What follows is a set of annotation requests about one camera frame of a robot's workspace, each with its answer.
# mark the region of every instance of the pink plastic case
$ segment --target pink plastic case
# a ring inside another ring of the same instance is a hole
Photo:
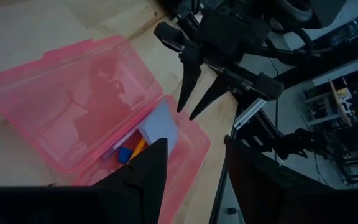
[[[76,185],[92,185],[119,168],[118,153],[99,158],[162,99],[162,87],[120,36],[53,50],[0,73],[0,112],[61,172],[83,170]],[[164,96],[178,128],[168,160],[160,223],[170,223],[211,145],[187,112]]]

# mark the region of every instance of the blue object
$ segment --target blue object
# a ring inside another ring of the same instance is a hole
[[[119,147],[118,149],[119,149],[119,156],[118,156],[119,162],[122,164],[126,164],[129,161],[129,158],[131,158],[131,155],[134,151],[126,147]]]

